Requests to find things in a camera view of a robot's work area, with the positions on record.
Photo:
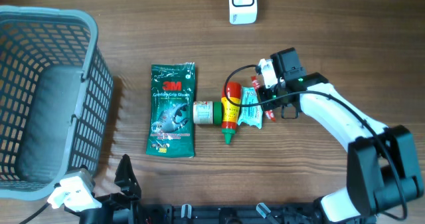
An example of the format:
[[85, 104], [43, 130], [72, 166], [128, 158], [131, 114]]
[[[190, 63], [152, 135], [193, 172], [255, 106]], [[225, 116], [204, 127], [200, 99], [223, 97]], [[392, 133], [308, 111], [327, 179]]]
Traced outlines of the red candy stick pack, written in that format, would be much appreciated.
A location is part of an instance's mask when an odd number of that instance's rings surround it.
[[[254, 87], [255, 91], [259, 94], [258, 90], [260, 88], [260, 83], [259, 83], [257, 77], [251, 76], [251, 80], [252, 80], [252, 86]], [[269, 119], [273, 122], [276, 122], [276, 118], [275, 118], [272, 110], [265, 110], [264, 113], [265, 113], [267, 119]]]

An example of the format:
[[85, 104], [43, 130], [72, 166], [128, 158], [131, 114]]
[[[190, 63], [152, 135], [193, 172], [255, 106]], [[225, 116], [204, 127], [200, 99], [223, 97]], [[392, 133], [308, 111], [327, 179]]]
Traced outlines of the teal wet wipes pack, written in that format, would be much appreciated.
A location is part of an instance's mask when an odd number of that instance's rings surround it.
[[[255, 88], [242, 87], [242, 101], [241, 104], [255, 104], [258, 103], [258, 96]], [[260, 106], [243, 107], [240, 109], [237, 125], [240, 126], [245, 123], [249, 126], [255, 126], [258, 129], [262, 128], [262, 115], [263, 111]]]

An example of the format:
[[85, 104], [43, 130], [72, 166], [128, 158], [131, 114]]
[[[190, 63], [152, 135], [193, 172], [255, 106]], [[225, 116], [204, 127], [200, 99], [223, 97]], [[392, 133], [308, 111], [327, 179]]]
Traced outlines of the red chili sauce bottle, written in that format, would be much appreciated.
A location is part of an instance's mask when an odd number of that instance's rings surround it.
[[240, 107], [233, 105], [228, 101], [228, 97], [233, 103], [240, 104], [242, 96], [242, 87], [237, 82], [228, 82], [226, 88], [222, 91], [222, 133], [227, 145], [230, 145], [233, 135], [236, 133], [237, 120]]

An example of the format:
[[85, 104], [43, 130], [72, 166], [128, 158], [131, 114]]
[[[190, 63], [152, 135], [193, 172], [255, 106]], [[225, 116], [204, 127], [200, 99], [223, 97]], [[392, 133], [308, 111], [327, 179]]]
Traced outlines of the green 3M gloves package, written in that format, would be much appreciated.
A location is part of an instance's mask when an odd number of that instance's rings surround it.
[[147, 155], [166, 158], [195, 155], [195, 85], [193, 62], [151, 66], [151, 122]]

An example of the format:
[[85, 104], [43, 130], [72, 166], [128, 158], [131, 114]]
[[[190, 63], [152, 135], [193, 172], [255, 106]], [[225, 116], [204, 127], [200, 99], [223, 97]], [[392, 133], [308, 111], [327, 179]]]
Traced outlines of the white jar green lid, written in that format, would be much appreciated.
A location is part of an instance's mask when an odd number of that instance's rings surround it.
[[193, 122], [195, 124], [222, 124], [222, 103], [215, 101], [193, 102]]

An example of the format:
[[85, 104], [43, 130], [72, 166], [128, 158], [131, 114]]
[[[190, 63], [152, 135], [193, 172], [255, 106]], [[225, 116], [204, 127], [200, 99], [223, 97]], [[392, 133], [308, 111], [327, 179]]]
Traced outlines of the white barcode scanner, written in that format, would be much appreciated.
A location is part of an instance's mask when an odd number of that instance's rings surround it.
[[230, 24], [247, 25], [256, 21], [258, 0], [228, 0], [228, 4]]

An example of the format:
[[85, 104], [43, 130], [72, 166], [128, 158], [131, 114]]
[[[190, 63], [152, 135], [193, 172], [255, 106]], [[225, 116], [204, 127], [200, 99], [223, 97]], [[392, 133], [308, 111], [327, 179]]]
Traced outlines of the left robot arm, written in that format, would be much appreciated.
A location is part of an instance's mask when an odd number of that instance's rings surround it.
[[96, 197], [102, 205], [99, 208], [79, 212], [83, 224], [135, 224], [141, 223], [143, 211], [140, 207], [141, 188], [137, 182], [130, 157], [122, 156], [114, 184], [120, 188], [119, 193]]

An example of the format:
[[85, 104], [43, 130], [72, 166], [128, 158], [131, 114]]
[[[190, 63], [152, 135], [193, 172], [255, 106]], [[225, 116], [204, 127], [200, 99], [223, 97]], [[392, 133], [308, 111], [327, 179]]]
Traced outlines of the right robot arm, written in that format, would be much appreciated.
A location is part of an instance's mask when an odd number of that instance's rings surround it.
[[319, 122], [347, 152], [346, 186], [314, 203], [316, 223], [364, 223], [424, 195], [413, 135], [388, 127], [344, 99], [318, 72], [307, 74], [294, 48], [259, 61], [263, 110], [293, 106]]

